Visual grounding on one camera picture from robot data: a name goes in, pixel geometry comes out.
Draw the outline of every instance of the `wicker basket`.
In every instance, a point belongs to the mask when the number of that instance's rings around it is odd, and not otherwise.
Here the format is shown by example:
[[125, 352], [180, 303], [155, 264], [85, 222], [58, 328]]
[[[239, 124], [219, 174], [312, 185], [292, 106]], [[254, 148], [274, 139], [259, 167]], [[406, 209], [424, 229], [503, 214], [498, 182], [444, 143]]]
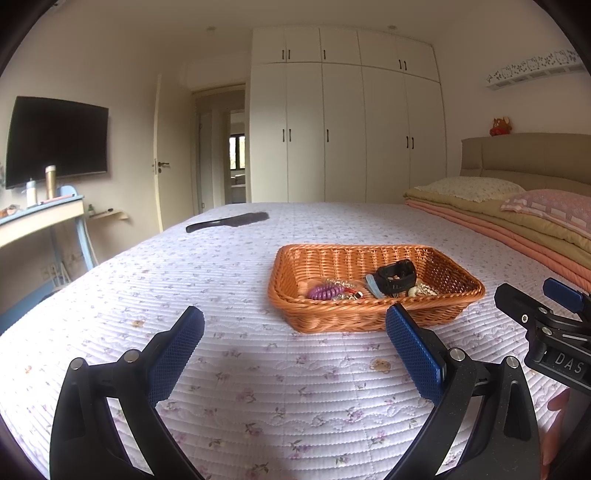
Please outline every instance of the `wicker basket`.
[[[378, 300], [366, 290], [368, 273], [402, 258], [412, 260], [417, 277], [439, 295]], [[307, 299], [306, 293], [324, 278], [352, 281], [364, 299]], [[418, 325], [440, 325], [451, 322], [484, 294], [478, 279], [424, 245], [286, 245], [277, 252], [268, 289], [271, 303], [304, 333], [383, 330], [386, 310], [396, 302], [411, 311]]]

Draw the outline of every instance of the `wardrobe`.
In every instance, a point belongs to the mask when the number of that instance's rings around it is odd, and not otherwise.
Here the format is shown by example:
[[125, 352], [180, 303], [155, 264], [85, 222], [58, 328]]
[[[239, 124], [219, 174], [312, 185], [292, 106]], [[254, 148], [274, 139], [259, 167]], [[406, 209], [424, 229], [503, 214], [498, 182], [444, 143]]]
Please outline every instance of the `wardrobe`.
[[446, 176], [431, 45], [333, 27], [256, 28], [253, 202], [401, 203]]

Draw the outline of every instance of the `floral pillow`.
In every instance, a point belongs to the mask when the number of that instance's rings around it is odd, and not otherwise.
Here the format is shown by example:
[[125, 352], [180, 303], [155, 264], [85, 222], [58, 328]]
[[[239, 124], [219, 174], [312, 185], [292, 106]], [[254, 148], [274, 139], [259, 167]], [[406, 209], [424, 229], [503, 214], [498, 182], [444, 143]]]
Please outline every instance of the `floral pillow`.
[[505, 200], [512, 195], [525, 192], [522, 187], [511, 181], [488, 177], [448, 177], [415, 188], [473, 202]]
[[506, 200], [501, 210], [536, 215], [591, 239], [591, 197], [585, 195], [530, 190]]

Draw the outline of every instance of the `small wooden shelf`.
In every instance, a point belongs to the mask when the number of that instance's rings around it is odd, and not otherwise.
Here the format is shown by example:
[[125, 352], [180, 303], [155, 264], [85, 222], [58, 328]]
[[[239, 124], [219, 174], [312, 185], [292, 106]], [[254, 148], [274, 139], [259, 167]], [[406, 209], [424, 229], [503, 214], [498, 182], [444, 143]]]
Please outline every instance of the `small wooden shelf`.
[[100, 212], [95, 213], [94, 215], [90, 215], [88, 217], [89, 220], [98, 220], [99, 218], [105, 218], [108, 216], [116, 215], [117, 220], [127, 220], [129, 216], [123, 210], [113, 210], [111, 212]]

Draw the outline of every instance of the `red stuffed animal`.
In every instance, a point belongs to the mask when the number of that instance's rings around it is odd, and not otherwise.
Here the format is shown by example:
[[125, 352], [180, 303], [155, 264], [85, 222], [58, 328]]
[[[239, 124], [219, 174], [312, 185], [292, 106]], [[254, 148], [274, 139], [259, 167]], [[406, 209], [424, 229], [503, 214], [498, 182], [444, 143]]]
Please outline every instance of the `red stuffed animal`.
[[513, 130], [511, 121], [508, 116], [505, 116], [503, 118], [495, 118], [489, 133], [491, 137], [495, 137], [496, 135], [509, 135], [511, 130]]

